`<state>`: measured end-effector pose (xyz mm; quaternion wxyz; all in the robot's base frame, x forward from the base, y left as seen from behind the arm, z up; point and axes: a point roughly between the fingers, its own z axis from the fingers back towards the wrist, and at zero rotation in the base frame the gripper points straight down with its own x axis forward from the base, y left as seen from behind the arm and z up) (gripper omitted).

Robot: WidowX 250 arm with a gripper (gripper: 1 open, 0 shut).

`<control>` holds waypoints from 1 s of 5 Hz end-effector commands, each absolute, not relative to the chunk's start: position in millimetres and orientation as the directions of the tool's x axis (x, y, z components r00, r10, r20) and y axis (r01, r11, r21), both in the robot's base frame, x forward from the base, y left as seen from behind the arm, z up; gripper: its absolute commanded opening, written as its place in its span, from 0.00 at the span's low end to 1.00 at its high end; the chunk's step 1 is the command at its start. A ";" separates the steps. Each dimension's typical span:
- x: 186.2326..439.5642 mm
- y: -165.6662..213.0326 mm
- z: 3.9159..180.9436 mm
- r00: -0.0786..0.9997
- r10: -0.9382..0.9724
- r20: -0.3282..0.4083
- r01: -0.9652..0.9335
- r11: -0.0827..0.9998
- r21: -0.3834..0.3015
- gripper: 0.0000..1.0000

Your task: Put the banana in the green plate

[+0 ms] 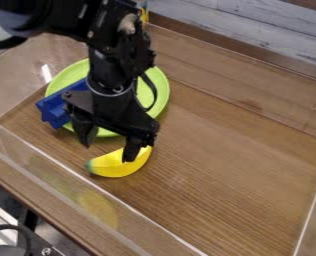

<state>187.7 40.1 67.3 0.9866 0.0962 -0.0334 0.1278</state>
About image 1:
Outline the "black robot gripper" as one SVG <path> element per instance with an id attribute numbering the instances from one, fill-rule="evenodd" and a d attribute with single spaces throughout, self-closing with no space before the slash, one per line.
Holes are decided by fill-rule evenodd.
<path id="1" fill-rule="evenodd" d="M 152 146 L 159 124 L 147 114 L 136 94 L 136 82 L 127 83 L 122 91 L 87 85 L 85 91 L 67 91 L 61 98 L 77 140 L 89 147 L 97 127 L 126 137 L 122 162 L 132 162 L 142 148 Z"/>

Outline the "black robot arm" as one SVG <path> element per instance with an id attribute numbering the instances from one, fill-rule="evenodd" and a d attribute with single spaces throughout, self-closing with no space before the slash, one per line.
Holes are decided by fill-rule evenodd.
<path id="1" fill-rule="evenodd" d="M 151 146 L 159 123 L 136 98 L 138 79 L 155 66 L 155 52 L 134 0 L 0 0 L 0 28 L 12 48 L 43 33 L 87 46 L 87 89 L 63 93 L 64 110 L 79 142 L 88 146 L 96 129 L 126 137 L 122 160 Z"/>

